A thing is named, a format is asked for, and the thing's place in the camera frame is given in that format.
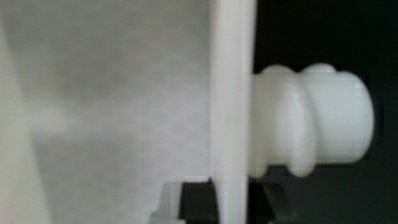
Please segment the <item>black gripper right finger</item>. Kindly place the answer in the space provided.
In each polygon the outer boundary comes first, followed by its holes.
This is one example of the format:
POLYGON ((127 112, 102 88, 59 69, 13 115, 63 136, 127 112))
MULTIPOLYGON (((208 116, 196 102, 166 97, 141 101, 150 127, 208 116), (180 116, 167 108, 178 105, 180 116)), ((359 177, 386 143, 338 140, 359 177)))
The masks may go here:
POLYGON ((278 183, 249 183, 247 224, 299 224, 288 194, 278 183))

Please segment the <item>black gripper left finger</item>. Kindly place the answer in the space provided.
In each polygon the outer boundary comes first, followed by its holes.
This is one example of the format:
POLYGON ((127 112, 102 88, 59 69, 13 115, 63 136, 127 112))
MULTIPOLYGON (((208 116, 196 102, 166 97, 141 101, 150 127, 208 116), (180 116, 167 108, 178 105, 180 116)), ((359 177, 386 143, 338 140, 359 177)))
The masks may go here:
POLYGON ((212 181, 164 184, 155 224, 219 224, 212 181))

